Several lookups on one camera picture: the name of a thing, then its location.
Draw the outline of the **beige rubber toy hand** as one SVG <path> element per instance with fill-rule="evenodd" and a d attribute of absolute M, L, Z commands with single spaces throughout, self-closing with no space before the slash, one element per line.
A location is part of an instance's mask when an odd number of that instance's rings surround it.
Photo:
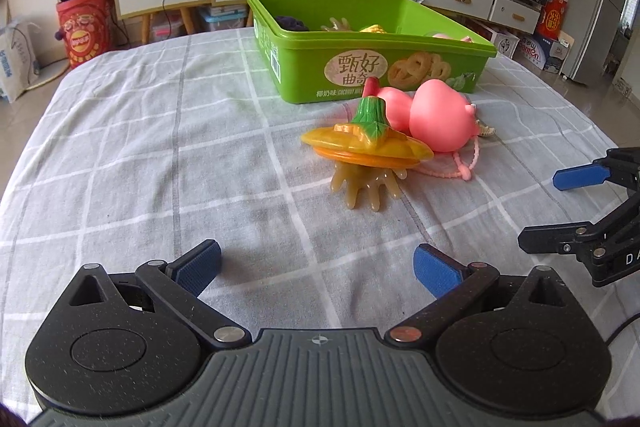
<path fill-rule="evenodd" d="M 381 209 L 381 191 L 391 199 L 401 198 L 400 181 L 407 179 L 406 169 L 368 167 L 337 161 L 330 182 L 330 190 L 344 190 L 344 203 L 349 210 L 356 208 L 361 193 L 366 196 L 372 211 Z"/>

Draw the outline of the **red printed bucket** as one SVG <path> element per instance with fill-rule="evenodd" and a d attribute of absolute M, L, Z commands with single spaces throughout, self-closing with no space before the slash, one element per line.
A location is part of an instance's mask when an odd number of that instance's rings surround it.
<path fill-rule="evenodd" d="M 68 0 L 56 5 L 58 31 L 70 68 L 110 52 L 113 0 Z"/>

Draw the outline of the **green plastic cookie box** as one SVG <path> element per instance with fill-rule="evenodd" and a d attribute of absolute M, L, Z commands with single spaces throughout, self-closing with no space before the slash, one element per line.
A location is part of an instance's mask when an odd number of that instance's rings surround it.
<path fill-rule="evenodd" d="M 247 0 L 273 83 L 288 103 L 348 100 L 376 77 L 384 87 L 414 91 L 439 79 L 471 93 L 496 47 L 471 29 L 411 0 Z M 290 16 L 308 31 L 287 31 Z M 386 34 L 362 28 L 378 24 Z M 433 38 L 442 32 L 473 43 Z"/>

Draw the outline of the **yellow toy corn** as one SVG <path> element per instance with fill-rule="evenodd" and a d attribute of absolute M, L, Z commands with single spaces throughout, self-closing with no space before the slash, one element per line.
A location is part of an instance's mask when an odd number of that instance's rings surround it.
<path fill-rule="evenodd" d="M 378 24 L 362 28 L 361 32 L 366 32 L 367 34 L 386 34 L 386 30 Z"/>

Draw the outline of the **pink toy pig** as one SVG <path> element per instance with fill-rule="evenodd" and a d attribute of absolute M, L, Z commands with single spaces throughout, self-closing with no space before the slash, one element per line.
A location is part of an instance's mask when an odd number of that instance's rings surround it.
<path fill-rule="evenodd" d="M 480 125 L 476 107 L 465 96 L 439 79 L 425 81 L 410 95 L 381 87 L 376 77 L 366 80 L 362 95 L 382 98 L 390 127 L 424 143 L 434 153 L 450 154 L 457 167 L 451 172 L 422 168 L 422 173 L 440 179 L 471 180 L 480 159 Z"/>

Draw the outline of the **beige starfish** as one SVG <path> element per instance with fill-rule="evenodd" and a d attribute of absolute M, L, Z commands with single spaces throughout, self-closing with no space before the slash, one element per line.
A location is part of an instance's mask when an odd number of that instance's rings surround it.
<path fill-rule="evenodd" d="M 476 123 L 478 127 L 478 135 L 481 138 L 489 138 L 496 133 L 496 129 L 494 127 L 487 126 L 487 124 L 484 124 L 483 121 L 477 119 Z"/>

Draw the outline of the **grey checked tablecloth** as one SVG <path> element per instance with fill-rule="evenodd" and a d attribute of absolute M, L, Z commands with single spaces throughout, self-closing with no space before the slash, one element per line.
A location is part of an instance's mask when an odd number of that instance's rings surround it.
<path fill-rule="evenodd" d="M 431 301 L 416 246 L 525 274 L 527 225 L 597 221 L 626 198 L 613 184 L 561 192 L 556 170 L 611 147 L 591 120 L 504 57 L 471 96 L 495 129 L 465 160 L 470 181 L 412 172 L 373 211 L 332 193 L 331 161 L 300 139 L 349 121 L 356 103 L 282 100 L 253 31 L 227 30 L 105 54 L 70 72 L 1 199 L 1 400 L 39 407 L 27 347 L 89 262 L 130 272 L 204 239 L 222 249 L 203 299 L 251 329 L 389 329 Z"/>

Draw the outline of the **yellow toy pumpkin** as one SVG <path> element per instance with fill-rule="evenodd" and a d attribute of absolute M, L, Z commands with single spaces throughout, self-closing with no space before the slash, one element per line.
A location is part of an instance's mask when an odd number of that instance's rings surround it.
<path fill-rule="evenodd" d="M 319 156 L 362 167 L 409 169 L 434 157 L 426 144 L 390 127 L 386 103 L 377 96 L 362 98 L 346 124 L 317 128 L 300 139 Z"/>

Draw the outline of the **pink peach capsule ball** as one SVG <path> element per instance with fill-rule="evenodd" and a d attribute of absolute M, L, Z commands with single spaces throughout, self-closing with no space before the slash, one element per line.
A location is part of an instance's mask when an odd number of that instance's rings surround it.
<path fill-rule="evenodd" d="M 443 34 L 442 32 L 438 32 L 437 34 L 433 35 L 433 38 L 437 38 L 437 39 L 446 39 L 446 40 L 458 40 L 461 42 L 468 42 L 468 43 L 473 43 L 473 38 L 471 36 L 464 36 L 462 38 L 454 38 L 451 37 L 450 35 L 447 34 Z"/>

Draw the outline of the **purple toy grapes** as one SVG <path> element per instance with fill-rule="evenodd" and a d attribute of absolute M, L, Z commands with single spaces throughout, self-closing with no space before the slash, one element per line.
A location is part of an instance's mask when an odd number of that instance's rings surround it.
<path fill-rule="evenodd" d="M 274 20 L 278 25 L 287 31 L 308 31 L 309 28 L 295 17 L 290 16 L 276 16 Z"/>

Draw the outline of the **white paper shopping bag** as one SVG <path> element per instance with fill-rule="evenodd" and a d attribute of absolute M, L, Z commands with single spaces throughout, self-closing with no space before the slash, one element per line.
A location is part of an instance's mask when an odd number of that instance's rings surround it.
<path fill-rule="evenodd" d="M 31 23 L 14 20 L 1 28 L 1 98 L 14 103 L 40 75 L 29 28 Z"/>

